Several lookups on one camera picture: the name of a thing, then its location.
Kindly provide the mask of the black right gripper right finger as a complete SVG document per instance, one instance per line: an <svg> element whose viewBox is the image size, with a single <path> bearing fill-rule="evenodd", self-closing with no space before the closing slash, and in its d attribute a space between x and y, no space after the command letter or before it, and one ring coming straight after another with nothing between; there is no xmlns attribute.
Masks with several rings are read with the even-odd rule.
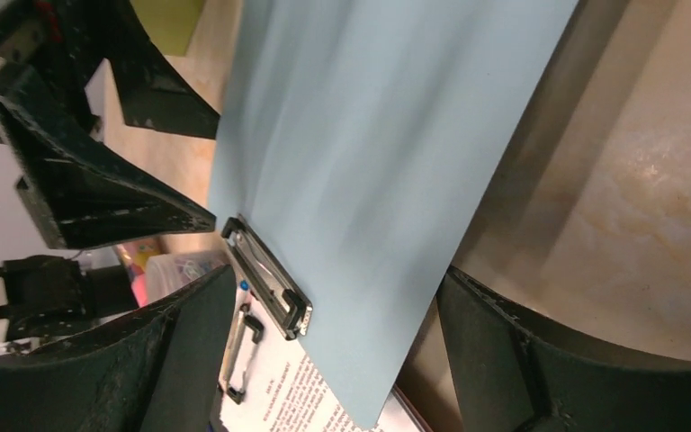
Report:
<svg viewBox="0 0 691 432"><path fill-rule="evenodd" d="M691 362L569 328L446 272L436 295L468 431L691 431Z"/></svg>

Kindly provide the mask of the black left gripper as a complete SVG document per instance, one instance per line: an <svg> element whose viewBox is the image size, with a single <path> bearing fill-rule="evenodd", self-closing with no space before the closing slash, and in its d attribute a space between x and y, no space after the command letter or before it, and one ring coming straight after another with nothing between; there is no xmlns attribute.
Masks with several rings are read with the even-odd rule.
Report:
<svg viewBox="0 0 691 432"><path fill-rule="evenodd" d="M46 246L214 231L212 213L98 141L101 94L87 87L105 57L126 125L202 139L219 126L129 1L0 1L0 142L22 170L15 189Z"/></svg>

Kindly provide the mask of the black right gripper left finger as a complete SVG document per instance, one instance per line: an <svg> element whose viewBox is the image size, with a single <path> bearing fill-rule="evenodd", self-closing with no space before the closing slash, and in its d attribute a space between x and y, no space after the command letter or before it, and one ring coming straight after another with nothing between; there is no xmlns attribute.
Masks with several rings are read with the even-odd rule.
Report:
<svg viewBox="0 0 691 432"><path fill-rule="evenodd" d="M223 266L28 355L0 355L0 431L203 431L234 314Z"/></svg>

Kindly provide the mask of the light blue clipboard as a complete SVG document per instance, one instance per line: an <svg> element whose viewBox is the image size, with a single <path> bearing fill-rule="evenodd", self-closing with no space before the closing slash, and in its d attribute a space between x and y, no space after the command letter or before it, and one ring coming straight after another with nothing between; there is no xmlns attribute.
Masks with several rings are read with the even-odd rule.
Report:
<svg viewBox="0 0 691 432"><path fill-rule="evenodd" d="M310 359L373 426L575 10L246 1L208 207L309 297Z"/></svg>

